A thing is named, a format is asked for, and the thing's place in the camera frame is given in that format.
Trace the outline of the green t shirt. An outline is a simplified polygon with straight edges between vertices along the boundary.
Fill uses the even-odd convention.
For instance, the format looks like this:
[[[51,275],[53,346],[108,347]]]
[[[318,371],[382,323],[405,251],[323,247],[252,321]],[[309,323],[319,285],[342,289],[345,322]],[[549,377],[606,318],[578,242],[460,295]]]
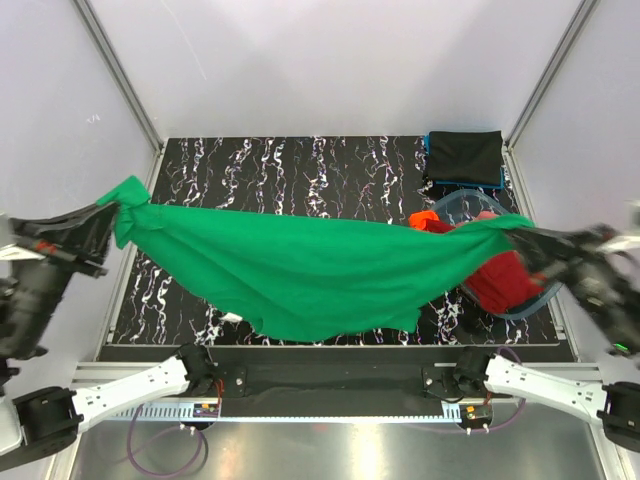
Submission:
[[[376,328],[414,332],[421,308],[511,250],[518,214],[444,234],[340,218],[155,204],[136,177],[114,204],[119,247],[135,245],[190,294],[261,335],[320,342]]]

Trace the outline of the clear blue plastic basket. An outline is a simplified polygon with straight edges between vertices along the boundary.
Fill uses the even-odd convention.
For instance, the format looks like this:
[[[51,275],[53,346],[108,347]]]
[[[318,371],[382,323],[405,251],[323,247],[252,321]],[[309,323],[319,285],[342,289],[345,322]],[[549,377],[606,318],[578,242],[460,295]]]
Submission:
[[[501,206],[496,200],[478,190],[472,189],[462,189],[446,195],[433,205],[432,210],[437,213],[441,222],[448,225],[449,229],[475,221],[474,218],[481,211],[492,211],[498,213],[499,216],[508,213],[508,210]],[[460,285],[460,289],[480,307],[471,293],[462,287],[462,284]],[[517,320],[528,317],[544,307],[558,290],[558,284],[551,284],[544,288],[544,291],[540,295],[526,303],[513,307],[506,313],[492,315],[505,320]]]

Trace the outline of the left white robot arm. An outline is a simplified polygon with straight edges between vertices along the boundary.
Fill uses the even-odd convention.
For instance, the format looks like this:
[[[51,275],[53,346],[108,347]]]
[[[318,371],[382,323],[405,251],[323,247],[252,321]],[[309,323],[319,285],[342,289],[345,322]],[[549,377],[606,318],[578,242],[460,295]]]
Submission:
[[[11,361],[42,357],[40,340],[75,274],[100,278],[119,207],[90,205],[39,220],[1,216],[1,381],[19,373]],[[55,455],[79,434],[131,407],[180,394],[203,396],[215,386],[208,351],[194,344],[139,373],[89,388],[46,387],[1,397],[1,468]]]

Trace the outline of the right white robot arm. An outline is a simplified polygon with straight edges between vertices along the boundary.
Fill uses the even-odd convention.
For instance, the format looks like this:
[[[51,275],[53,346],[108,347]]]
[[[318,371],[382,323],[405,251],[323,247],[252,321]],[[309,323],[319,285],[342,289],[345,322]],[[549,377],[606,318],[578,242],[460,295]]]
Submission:
[[[619,233],[607,225],[560,232],[538,228],[510,230],[507,237],[542,285],[562,283],[610,343],[613,356],[639,354],[639,292],[609,262],[639,246],[639,230]],[[568,380],[498,353],[467,347],[453,371],[457,390],[476,396],[482,390],[535,401],[601,426],[615,445],[639,449],[639,386],[618,381],[599,385]]]

